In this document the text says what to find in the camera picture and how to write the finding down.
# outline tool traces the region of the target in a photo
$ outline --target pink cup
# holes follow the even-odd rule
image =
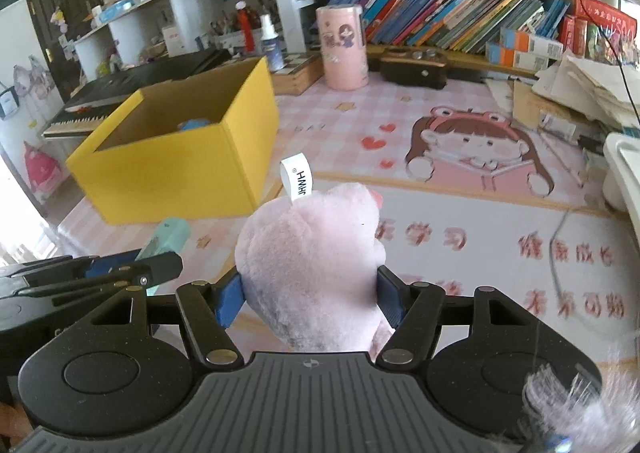
[[[335,90],[356,90],[369,82],[362,7],[327,6],[316,10],[324,77]]]

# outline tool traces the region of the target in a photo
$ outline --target pink toy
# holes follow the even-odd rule
[[[382,198],[342,184],[295,202],[277,198],[242,228],[236,265],[248,304],[295,352],[369,351],[392,334],[376,303]]]

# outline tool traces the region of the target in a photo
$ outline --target pink checkered desk mat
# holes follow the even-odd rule
[[[423,118],[436,115],[463,118],[472,112],[491,116],[507,132],[512,129],[509,133],[521,129],[504,118],[485,85],[461,81],[450,81],[444,90],[434,91],[397,86],[371,74],[367,87],[346,93],[329,89],[322,79],[302,96],[279,96],[278,105],[280,129],[265,194],[279,181],[278,163],[299,152],[306,155],[315,173],[368,177],[386,185],[424,183],[408,173],[405,163],[412,148],[414,125]],[[584,168],[580,149],[533,132],[527,132],[527,136],[534,147],[533,154],[527,152],[527,159],[536,161],[538,170],[542,166],[553,182],[548,194],[535,194],[527,185],[526,175],[523,179],[517,174],[492,184],[483,180],[461,186],[460,177],[448,184],[445,170],[450,169],[447,168],[450,162],[443,164],[436,159],[437,173],[433,176],[439,173],[441,192],[470,197],[470,202],[495,196],[502,200],[513,198],[514,204],[546,203],[559,210],[563,206],[604,208],[602,185],[583,183],[580,179],[584,176],[580,173]],[[184,271],[159,292],[170,292],[195,279],[218,277],[224,272],[221,268],[233,250],[243,222],[241,218],[190,221],[191,239],[182,252]],[[109,255],[144,246],[155,227],[155,224],[109,226],[84,198],[58,230],[68,250],[76,255]],[[262,349],[284,349],[281,343],[268,341],[261,342]]]

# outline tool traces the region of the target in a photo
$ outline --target yellow cardboard box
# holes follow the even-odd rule
[[[178,131],[191,119],[212,124]],[[140,89],[66,161],[109,224],[243,216],[260,203],[278,129],[266,59]]]

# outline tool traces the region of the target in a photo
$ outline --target desk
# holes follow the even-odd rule
[[[280,130],[266,197],[278,194],[274,185],[280,160],[304,152],[318,188],[359,180],[388,197],[378,236],[387,248],[388,265],[407,282],[420,277],[441,283],[450,293],[464,295],[473,293],[478,285],[496,285],[562,333],[577,336],[583,346],[588,346],[588,337],[572,319],[577,311],[592,318],[606,333],[621,334],[635,327],[638,287],[632,271],[638,270],[638,257],[628,224],[608,214],[601,184],[578,184],[577,173],[582,169],[578,148],[521,132],[516,123],[502,117],[486,86],[452,81],[444,90],[433,91],[396,86],[372,74],[370,84],[359,91],[332,91],[321,80],[302,96],[279,97],[278,104]],[[482,123],[472,123],[473,129],[469,122],[444,124],[446,118],[475,119],[468,109],[498,126],[501,132],[496,134],[507,135],[479,135]],[[431,123],[432,132],[440,130],[461,141],[447,146],[444,139],[424,151],[433,164],[428,180],[412,176],[405,165],[405,157],[414,155],[420,144],[420,139],[412,137],[417,123],[420,127]],[[417,133],[422,134],[422,140],[430,137],[421,128]],[[509,137],[515,140],[513,146],[501,150],[509,154],[508,162],[494,162],[485,148],[500,147]],[[475,159],[454,162],[455,144],[479,141],[482,144],[476,146]],[[516,147],[519,159],[513,153]],[[543,182],[551,191],[544,195],[544,184],[531,181],[531,175],[545,178]],[[569,208],[580,214],[571,216],[561,235],[564,247],[557,245],[556,251],[562,262],[563,289],[572,294],[566,295],[564,306],[556,307],[548,240]],[[192,237],[182,253],[182,276],[159,292],[170,292],[194,279],[215,279],[226,272],[243,222],[192,221]],[[153,224],[108,226],[87,199],[59,228],[76,253],[97,255],[144,245],[153,230]],[[421,243],[412,245],[411,239],[417,241],[422,233]],[[466,247],[456,252],[454,247],[462,244],[463,237]],[[449,258],[442,257],[443,249],[450,251]],[[229,334],[244,354],[255,349],[284,349],[247,308]],[[607,362],[604,341],[588,351],[600,364]],[[633,356],[633,343],[627,343],[622,358]]]

